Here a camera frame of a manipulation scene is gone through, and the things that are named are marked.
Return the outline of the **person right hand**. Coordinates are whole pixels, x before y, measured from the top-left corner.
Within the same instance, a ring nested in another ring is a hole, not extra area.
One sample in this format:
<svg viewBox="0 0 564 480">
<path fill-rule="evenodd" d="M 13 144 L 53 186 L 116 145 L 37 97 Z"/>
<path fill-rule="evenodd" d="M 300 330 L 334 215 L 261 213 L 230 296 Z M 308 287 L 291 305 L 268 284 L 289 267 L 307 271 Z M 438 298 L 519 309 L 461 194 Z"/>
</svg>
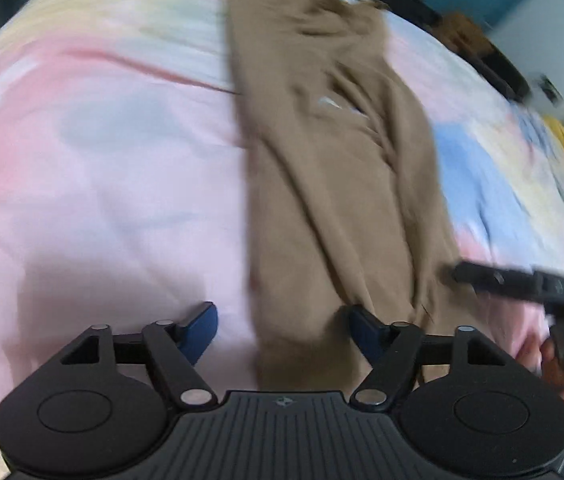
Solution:
<svg viewBox="0 0 564 480">
<path fill-rule="evenodd" d="M 541 340 L 539 335 L 531 333 L 521 345 L 516 361 L 530 372 L 540 372 L 544 382 L 564 400 L 564 367 L 558 362 L 551 338 Z"/>
</svg>

